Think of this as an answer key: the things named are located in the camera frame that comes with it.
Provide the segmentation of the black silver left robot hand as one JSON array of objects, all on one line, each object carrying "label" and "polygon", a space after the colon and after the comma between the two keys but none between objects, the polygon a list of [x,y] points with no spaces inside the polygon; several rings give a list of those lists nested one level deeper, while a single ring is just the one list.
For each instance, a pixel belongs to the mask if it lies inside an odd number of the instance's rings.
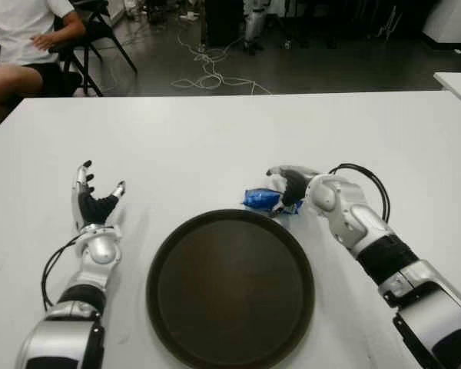
[{"label": "black silver left robot hand", "polygon": [[95,177],[89,173],[91,166],[91,160],[81,164],[75,172],[71,186],[72,216],[79,233],[92,225],[103,227],[126,192],[126,182],[120,181],[109,195],[95,198],[95,188],[89,184]]}]

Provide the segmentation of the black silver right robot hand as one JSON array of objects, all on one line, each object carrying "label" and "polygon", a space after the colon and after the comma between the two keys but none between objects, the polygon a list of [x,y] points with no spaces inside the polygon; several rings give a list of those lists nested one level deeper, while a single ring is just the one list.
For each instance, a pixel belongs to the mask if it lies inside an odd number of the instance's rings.
[{"label": "black silver right robot hand", "polygon": [[303,166],[278,165],[267,170],[266,176],[272,175],[279,175],[285,180],[285,191],[270,212],[270,216],[274,218],[286,208],[303,200],[308,184],[314,177],[320,175],[320,172]]}]

